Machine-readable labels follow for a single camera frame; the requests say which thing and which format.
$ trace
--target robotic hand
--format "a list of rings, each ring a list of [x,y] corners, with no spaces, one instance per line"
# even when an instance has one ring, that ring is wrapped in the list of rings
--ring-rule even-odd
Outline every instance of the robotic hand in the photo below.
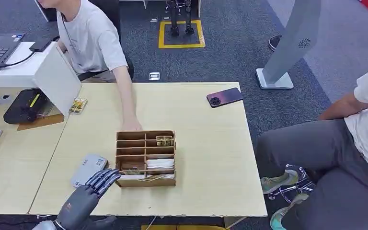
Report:
[[[117,169],[98,171],[71,194],[54,222],[43,221],[33,230],[101,230],[111,226],[115,216],[98,221],[91,221],[89,216],[99,199],[120,177]]]

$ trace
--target office desk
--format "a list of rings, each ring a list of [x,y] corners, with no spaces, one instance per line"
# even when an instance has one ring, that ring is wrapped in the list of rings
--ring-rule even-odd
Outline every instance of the office desk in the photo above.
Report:
[[[13,99],[21,89],[1,88]],[[26,214],[60,139],[65,122],[17,131],[3,121],[11,103],[0,104],[0,214]]]
[[[93,215],[267,216],[243,102],[211,108],[206,95],[238,83],[135,83],[137,114],[145,130],[176,131],[177,185],[112,186]],[[88,153],[115,167],[120,102],[114,84],[83,84],[88,99],[71,115],[30,214],[57,214],[74,191],[70,178]],[[239,218],[226,218],[226,226]]]

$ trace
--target green sneaker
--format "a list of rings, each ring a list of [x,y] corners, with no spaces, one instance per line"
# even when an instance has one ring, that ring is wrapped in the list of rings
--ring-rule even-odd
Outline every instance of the green sneaker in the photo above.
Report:
[[[301,204],[304,200],[308,198],[307,194],[298,194],[294,200],[291,202],[290,206],[279,209],[273,214],[270,219],[270,226],[273,230],[286,230],[283,225],[281,225],[281,220],[283,216],[293,207],[295,204]]]
[[[280,176],[275,178],[263,177],[260,179],[260,183],[262,184],[263,194],[269,194],[274,192],[280,186],[283,185],[292,185],[298,182],[298,172],[294,170],[287,169],[286,173],[288,177]]]

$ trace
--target metal stand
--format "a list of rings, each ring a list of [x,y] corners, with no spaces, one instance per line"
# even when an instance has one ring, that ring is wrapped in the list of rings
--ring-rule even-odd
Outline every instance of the metal stand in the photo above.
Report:
[[[179,15],[178,0],[166,0],[167,10],[170,11],[172,27],[170,29],[173,36],[179,36],[180,31],[177,26],[177,18]],[[185,33],[194,34],[194,28],[191,26],[191,0],[184,0],[185,6]]]
[[[170,29],[173,36],[179,36],[180,31],[177,26],[177,17],[178,17],[178,4],[176,0],[167,0],[168,9],[170,10],[170,18],[172,21],[172,27]]]
[[[191,27],[191,0],[185,0],[185,32],[189,35],[194,34],[194,28]]]
[[[295,0],[275,52],[263,69],[256,70],[262,89],[292,89],[287,73],[317,42],[321,0]]]
[[[260,88],[263,90],[290,90],[294,88],[293,82],[287,72],[275,82],[266,81],[263,69],[256,69],[256,76],[259,79]]]

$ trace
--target man's arm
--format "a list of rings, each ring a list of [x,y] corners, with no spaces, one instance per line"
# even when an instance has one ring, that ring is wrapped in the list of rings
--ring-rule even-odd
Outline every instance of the man's arm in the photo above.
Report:
[[[132,80],[126,66],[120,66],[112,70],[116,78],[119,95],[122,102],[123,124],[122,130],[142,130],[136,117],[136,101],[133,93]]]
[[[64,43],[61,41],[61,39],[59,39],[59,40],[57,41],[57,45],[58,45],[58,47],[60,47],[60,49],[61,49],[61,51],[62,51],[63,53],[65,53],[65,52],[67,51],[67,47],[66,47],[66,45],[64,45]]]
[[[360,102],[353,93],[345,95],[333,103],[319,116],[319,120],[332,120],[348,117],[368,108],[368,103]]]

